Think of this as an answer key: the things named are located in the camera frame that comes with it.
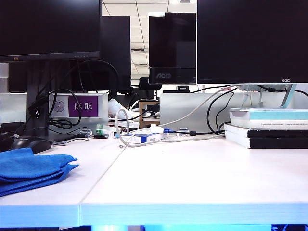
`monitor screen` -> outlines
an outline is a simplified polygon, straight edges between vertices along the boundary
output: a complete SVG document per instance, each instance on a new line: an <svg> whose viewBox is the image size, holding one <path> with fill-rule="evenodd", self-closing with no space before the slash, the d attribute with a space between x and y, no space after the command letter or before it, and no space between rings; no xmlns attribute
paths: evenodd
<svg viewBox="0 0 308 231"><path fill-rule="evenodd" d="M197 83L308 82L307 0L199 0Z"/></svg>
<svg viewBox="0 0 308 231"><path fill-rule="evenodd" d="M196 13L149 17L151 84L196 83Z"/></svg>
<svg viewBox="0 0 308 231"><path fill-rule="evenodd" d="M100 59L110 63L119 77L102 62L89 62L80 66L81 82L85 90L131 90L130 17L103 16ZM79 73L71 75L74 90L81 90Z"/></svg>
<svg viewBox="0 0 308 231"><path fill-rule="evenodd" d="M0 61L99 56L100 0L1 0Z"/></svg>

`black computer mouse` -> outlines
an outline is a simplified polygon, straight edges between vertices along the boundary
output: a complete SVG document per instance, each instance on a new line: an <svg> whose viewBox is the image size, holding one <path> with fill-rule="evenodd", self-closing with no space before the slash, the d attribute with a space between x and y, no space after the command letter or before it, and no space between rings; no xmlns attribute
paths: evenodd
<svg viewBox="0 0 308 231"><path fill-rule="evenodd" d="M32 148L33 153L40 153L51 148L52 142L35 136L20 136L15 139L11 149Z"/></svg>

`white cable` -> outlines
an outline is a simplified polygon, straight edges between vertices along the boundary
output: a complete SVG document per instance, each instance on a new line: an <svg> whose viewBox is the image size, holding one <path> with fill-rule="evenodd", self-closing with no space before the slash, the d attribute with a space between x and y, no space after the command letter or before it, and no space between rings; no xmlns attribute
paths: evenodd
<svg viewBox="0 0 308 231"><path fill-rule="evenodd" d="M161 124L161 125L158 125L158 127L162 127L162 126L166 126L166 125L169 125L169 124L174 124L174 123L177 123L183 119L186 119L187 117L189 117L192 113L194 113L195 111L197 111L200 107L202 107L203 104L205 104L209 99L211 99L213 96L215 96L216 94L218 94L219 92L225 90L225 89L228 89L228 88L231 88L231 87L235 87L237 86L236 84L232 84L232 85L229 85L227 87L224 87L218 91L216 91L215 93L213 93L212 95L210 95L208 98L206 98L201 104L199 104L195 109L193 109L191 112L189 112L186 116L180 118L180 119L177 119L177 120L174 120L174 121L171 121L171 122L168 122L168 123L165 123L165 124Z"/></svg>
<svg viewBox="0 0 308 231"><path fill-rule="evenodd" d="M136 147L142 147L142 146L149 145L149 144L154 144L154 143L177 143L177 142L183 142L183 141L201 141L201 140L209 140L209 139L213 139L213 138L216 138L216 137L224 136L224 134L219 134L219 135L215 135L215 136L202 137L202 138L196 138L196 139L180 139L180 140L174 140L174 141L172 141L172 140L167 140L167 141L166 141L166 140L163 140L163 141L152 141L152 142L140 143L140 144L130 144L130 143L126 142L126 141L123 139L123 137L122 137L122 135L121 135L121 133L120 133L119 126L118 126L118 114L119 114L119 112L120 112L121 110L124 112L124 115L125 115L125 117L127 118L126 121L128 121L127 126L128 126L128 130L129 130L128 115L127 115L126 112L125 112L123 109L121 109L121 108L117 111L116 116L115 116L115 128L116 128L116 132L117 132L118 135L119 135L120 140L121 140L122 143L123 143L124 145L126 145L127 147L136 148ZM132 135L130 136L130 138L133 137L137 131L139 132L139 131L142 131L142 130L149 130L149 129L148 129L148 128L143 128L143 129L139 129L139 130L132 131L132 132L131 132Z"/></svg>

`white desk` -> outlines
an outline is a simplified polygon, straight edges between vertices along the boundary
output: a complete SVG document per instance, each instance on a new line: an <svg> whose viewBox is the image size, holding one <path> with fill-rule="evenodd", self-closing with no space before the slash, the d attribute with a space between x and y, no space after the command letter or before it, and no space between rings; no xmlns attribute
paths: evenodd
<svg viewBox="0 0 308 231"><path fill-rule="evenodd" d="M41 153L70 154L79 166L58 184L0 197L0 227L79 226L82 200L123 150L119 140L92 139Z"/></svg>
<svg viewBox="0 0 308 231"><path fill-rule="evenodd" d="M225 139L118 145L48 152L80 166L59 184L1 197L0 227L308 223L307 150L249 150Z"/></svg>
<svg viewBox="0 0 308 231"><path fill-rule="evenodd" d="M81 224L306 224L308 151L225 139L127 148L81 204Z"/></svg>

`book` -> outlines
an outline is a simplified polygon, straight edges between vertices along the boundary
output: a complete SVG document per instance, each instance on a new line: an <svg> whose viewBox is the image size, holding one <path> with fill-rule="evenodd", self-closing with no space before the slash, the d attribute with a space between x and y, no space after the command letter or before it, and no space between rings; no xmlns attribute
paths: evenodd
<svg viewBox="0 0 308 231"><path fill-rule="evenodd" d="M225 124L225 131L243 137L308 137L308 129L249 129Z"/></svg>
<svg viewBox="0 0 308 231"><path fill-rule="evenodd" d="M226 131L226 139L250 149L308 149L308 137L244 137Z"/></svg>
<svg viewBox="0 0 308 231"><path fill-rule="evenodd" d="M305 108L231 108L231 119L245 120L308 120Z"/></svg>
<svg viewBox="0 0 308 231"><path fill-rule="evenodd" d="M231 118L231 124L250 129L308 129L308 120L246 120Z"/></svg>

